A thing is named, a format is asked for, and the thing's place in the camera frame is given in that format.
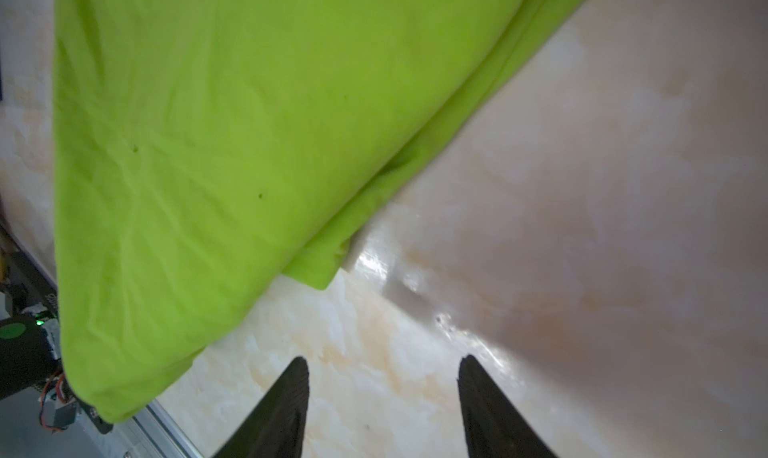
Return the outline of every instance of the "wire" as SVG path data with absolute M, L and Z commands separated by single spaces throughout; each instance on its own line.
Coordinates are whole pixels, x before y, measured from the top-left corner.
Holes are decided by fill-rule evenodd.
M 53 380 L 57 376 L 59 376 L 60 373 L 61 373 L 61 368 L 57 369 L 56 372 L 53 373 L 53 375 L 51 375 L 50 378 L 48 378 L 48 381 L 45 382 L 45 386 L 43 386 L 43 393 L 40 396 L 40 414 L 38 415 L 38 421 L 40 422 L 40 426 L 42 426 L 46 430 L 52 430 L 54 433 L 58 433 L 58 432 L 61 432 L 61 431 L 64 431 L 64 430 L 62 428 L 56 428 L 54 426 L 46 425 L 44 420 L 43 420 L 43 410 L 44 410 L 44 407 L 45 407 L 45 398 L 48 395 L 48 388 L 51 386 L 51 383 L 53 383 Z
M 66 374 L 62 373 L 59 376 L 58 381 L 56 382 L 56 387 L 55 387 L 56 388 L 56 396 L 58 396 L 58 400 L 62 404 L 67 403 L 66 399 L 64 398 L 64 392 L 62 391 L 62 383 L 64 382 L 64 378 L 65 377 L 66 377 Z

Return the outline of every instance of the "white marble countertop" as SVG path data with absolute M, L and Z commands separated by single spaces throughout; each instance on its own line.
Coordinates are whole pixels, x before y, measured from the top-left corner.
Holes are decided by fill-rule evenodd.
M 466 456 L 474 353 L 562 458 L 768 450 L 766 0 L 589 0 L 160 402 L 207 455 L 298 354 L 304 456 Z M 52 0 L 0 0 L 0 196 L 53 268 Z

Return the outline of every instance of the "red wire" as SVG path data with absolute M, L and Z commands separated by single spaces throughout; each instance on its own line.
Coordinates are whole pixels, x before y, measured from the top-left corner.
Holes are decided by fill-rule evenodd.
M 58 378 L 58 381 L 56 382 L 56 396 L 58 396 L 58 400 L 62 402 L 62 404 L 67 403 L 67 401 L 64 399 L 64 393 L 62 392 L 62 382 L 64 381 L 64 373 Z
M 48 426 L 45 424 L 45 421 L 43 420 L 43 407 L 45 406 L 45 395 L 48 394 L 48 387 L 51 386 L 51 383 L 53 382 L 54 378 L 56 376 L 59 376 L 61 371 L 56 370 L 56 373 L 51 375 L 50 378 L 48 378 L 48 381 L 45 382 L 45 386 L 43 387 L 43 393 L 40 396 L 40 426 L 45 428 L 46 430 L 52 430 L 52 431 L 63 431 L 61 428 L 55 428 L 53 426 Z

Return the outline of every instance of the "green fabric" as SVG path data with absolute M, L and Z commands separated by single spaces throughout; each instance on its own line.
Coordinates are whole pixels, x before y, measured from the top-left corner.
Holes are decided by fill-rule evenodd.
M 27 325 L 24 323 L 11 323 L 0 327 L 0 340 L 13 340 L 24 334 Z
M 74 390 L 123 420 L 281 271 L 327 286 L 352 234 L 581 1 L 56 0 Z

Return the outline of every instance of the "glossy surface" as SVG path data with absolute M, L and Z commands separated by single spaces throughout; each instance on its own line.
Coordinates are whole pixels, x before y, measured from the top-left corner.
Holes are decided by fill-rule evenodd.
M 563 458 L 764 456 L 765 2 L 590 0 L 327 290 L 278 278 L 160 402 L 209 455 L 302 354 L 305 456 L 466 456 L 472 352 Z M 2 0 L 0 192 L 52 257 L 46 3 Z

